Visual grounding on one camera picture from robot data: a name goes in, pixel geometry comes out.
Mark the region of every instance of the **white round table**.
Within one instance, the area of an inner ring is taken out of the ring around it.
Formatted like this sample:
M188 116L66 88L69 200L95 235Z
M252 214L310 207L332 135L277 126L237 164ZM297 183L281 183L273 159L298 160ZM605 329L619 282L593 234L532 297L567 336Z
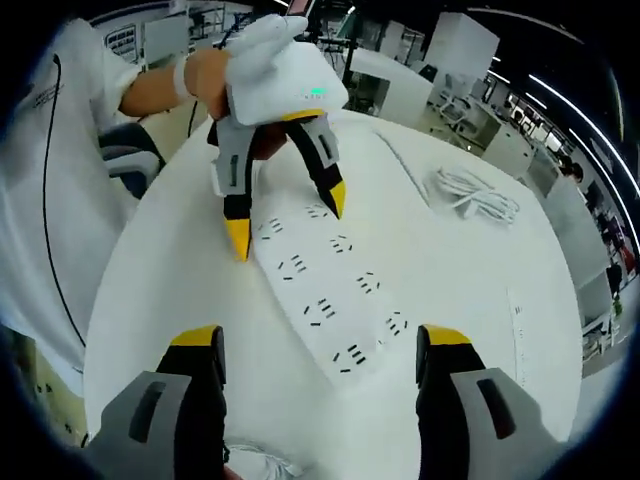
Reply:
M346 111L331 122L347 185L343 228L414 320L412 328L432 323L462 331L487 367L502 368L536 400L551 435L568 438L580 391L580 320L562 251L534 196L479 158L420 132ZM318 461L344 478L417 478L414 336L375 378L336 394L255 258L234 260L211 185L217 149L206 144L210 125L153 183L105 271L85 359L89 431L100 429L102 409L139 372L155 370L173 337L216 323L225 330L227 435L267 444L301 464ZM516 222L505 228L430 208L415 184L441 165L461 165L514 198L521 207ZM267 188L308 191L291 142L262 170ZM526 326L519 344L514 302ZM526 377L517 359L522 350Z

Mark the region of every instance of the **white sleeve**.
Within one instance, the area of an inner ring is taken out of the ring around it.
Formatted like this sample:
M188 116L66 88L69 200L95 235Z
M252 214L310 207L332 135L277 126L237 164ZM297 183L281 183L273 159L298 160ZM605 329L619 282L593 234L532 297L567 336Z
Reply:
M105 128L113 122L122 96L140 73L140 67L107 48L100 32L86 21L73 20L67 29L75 40L76 60L86 75L94 120L99 128Z

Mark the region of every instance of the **human hand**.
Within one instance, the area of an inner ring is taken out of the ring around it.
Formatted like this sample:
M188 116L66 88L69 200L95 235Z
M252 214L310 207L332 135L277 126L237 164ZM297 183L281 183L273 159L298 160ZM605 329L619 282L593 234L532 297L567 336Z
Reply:
M209 115L219 120L229 114L225 70L229 53L225 50L205 48L195 51L187 60L184 70L189 93L207 106ZM287 141L282 124L260 126L254 138L253 155L267 160Z

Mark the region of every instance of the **coiled white cable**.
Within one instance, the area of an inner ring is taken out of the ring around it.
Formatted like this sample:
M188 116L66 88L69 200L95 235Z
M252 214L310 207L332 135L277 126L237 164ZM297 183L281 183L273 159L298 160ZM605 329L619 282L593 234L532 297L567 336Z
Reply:
M451 208L467 204L465 218L479 210L500 223L510 225L520 211L520 206L513 199L464 168L441 167L435 173L435 179L440 189L460 197L449 205Z

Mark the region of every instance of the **wristband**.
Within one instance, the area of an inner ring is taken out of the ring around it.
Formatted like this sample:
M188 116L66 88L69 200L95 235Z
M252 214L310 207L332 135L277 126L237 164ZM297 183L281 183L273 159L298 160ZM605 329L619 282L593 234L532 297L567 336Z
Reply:
M187 89L187 84L184 82L184 67L187 63L189 55L181 56L175 64L173 69L173 88L176 91L176 95L180 100L187 100L189 98L195 98L191 95Z

